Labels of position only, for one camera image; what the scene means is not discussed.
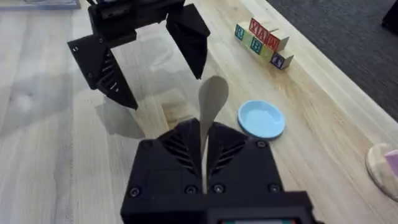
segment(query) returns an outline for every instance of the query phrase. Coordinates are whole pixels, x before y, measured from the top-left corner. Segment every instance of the beige spoon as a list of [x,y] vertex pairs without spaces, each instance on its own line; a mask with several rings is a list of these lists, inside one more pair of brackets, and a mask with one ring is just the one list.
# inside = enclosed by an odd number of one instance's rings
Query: beige spoon
[[200,152],[202,158],[203,191],[206,193],[206,141],[208,130],[228,98],[228,83],[214,76],[207,79],[199,89],[200,105]]

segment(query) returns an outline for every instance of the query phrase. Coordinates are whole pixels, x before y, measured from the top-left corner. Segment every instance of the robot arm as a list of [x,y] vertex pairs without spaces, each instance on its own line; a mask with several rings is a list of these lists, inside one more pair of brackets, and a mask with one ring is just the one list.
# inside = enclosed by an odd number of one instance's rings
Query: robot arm
[[99,89],[119,104],[137,109],[111,48],[136,40],[136,29],[163,20],[195,78],[201,78],[210,31],[193,4],[184,6],[185,0],[90,1],[93,34],[70,41],[68,46],[92,90]]

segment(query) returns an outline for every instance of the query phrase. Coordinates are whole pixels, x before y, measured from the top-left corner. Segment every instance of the pink object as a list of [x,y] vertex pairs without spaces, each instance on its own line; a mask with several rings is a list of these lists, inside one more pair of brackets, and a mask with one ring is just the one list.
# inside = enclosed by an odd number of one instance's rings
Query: pink object
[[398,149],[384,155],[394,174],[398,177]]

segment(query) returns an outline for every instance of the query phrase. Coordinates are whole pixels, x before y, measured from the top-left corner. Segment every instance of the ventilation slot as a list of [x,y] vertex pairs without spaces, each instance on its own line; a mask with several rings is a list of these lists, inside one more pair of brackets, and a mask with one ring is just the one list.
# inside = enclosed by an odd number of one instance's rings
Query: ventilation slot
[[163,146],[171,153],[181,166],[185,167],[190,173],[195,175],[191,158],[188,154],[188,147],[183,142],[180,134],[174,134],[163,141]]
[[244,147],[245,142],[238,142],[232,146],[225,147],[221,152],[220,158],[217,161],[215,168],[213,169],[212,175],[218,174],[221,170],[226,167],[229,162],[232,161],[233,157],[238,154]]
[[105,53],[100,72],[102,79],[99,82],[101,83],[101,86],[108,91],[118,92],[119,87],[114,76],[114,65],[110,51]]

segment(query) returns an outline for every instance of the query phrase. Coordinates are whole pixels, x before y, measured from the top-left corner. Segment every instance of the wooden block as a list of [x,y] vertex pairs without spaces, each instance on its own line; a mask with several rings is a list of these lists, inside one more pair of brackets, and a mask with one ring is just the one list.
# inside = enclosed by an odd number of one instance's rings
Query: wooden block
[[284,69],[290,65],[293,59],[293,54],[287,50],[281,50],[275,52],[272,56],[271,64],[275,65],[279,69]]
[[243,40],[243,35],[244,35],[244,29],[240,24],[236,24],[235,28],[235,36],[239,40]]
[[263,43],[266,43],[267,36],[270,32],[277,30],[278,28],[271,22],[253,17],[250,20],[249,30]]
[[251,42],[250,48],[257,53],[258,55],[260,55],[261,53],[261,49],[262,49],[262,42],[257,39],[257,37],[253,37],[253,40]]
[[267,47],[266,45],[263,45],[261,48],[260,52],[261,58],[263,58],[266,62],[270,62],[272,57],[274,56],[274,51]]
[[265,44],[272,50],[279,52],[285,49],[288,40],[289,36],[285,32],[275,30],[267,35]]
[[254,34],[249,31],[249,22],[238,23],[236,25],[235,36],[242,42],[243,45],[250,47]]

